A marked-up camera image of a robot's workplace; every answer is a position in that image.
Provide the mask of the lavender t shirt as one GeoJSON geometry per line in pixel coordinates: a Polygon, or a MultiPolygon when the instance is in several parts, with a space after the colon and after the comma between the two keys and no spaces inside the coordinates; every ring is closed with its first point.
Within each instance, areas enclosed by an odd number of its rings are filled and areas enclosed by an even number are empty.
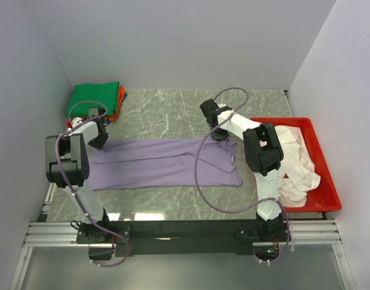
{"type": "Polygon", "coordinates": [[[242,185],[237,143],[211,138],[115,140],[89,158],[93,190],[242,185]]]}

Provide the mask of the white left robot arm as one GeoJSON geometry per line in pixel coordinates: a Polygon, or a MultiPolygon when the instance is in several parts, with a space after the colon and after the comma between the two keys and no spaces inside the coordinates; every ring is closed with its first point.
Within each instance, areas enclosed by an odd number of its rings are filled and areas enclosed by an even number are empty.
{"type": "Polygon", "coordinates": [[[88,178],[89,158],[86,146],[101,150],[108,139],[104,125],[107,107],[90,101],[88,117],[76,125],[69,124],[64,133],[45,138],[45,173],[49,182],[66,192],[81,214],[78,230],[99,243],[112,235],[105,209],[93,193],[88,178]]]}

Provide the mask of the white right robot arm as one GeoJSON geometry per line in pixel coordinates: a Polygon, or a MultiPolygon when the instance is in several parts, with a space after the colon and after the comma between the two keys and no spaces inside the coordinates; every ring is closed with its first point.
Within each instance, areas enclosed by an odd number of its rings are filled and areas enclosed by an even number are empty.
{"type": "Polygon", "coordinates": [[[204,101],[200,109],[213,140],[224,141],[233,134],[243,141],[246,164],[255,175],[258,196],[256,226],[251,233],[258,240],[272,240],[285,229],[277,181],[284,154],[274,125],[252,121],[212,99],[204,101]]]}

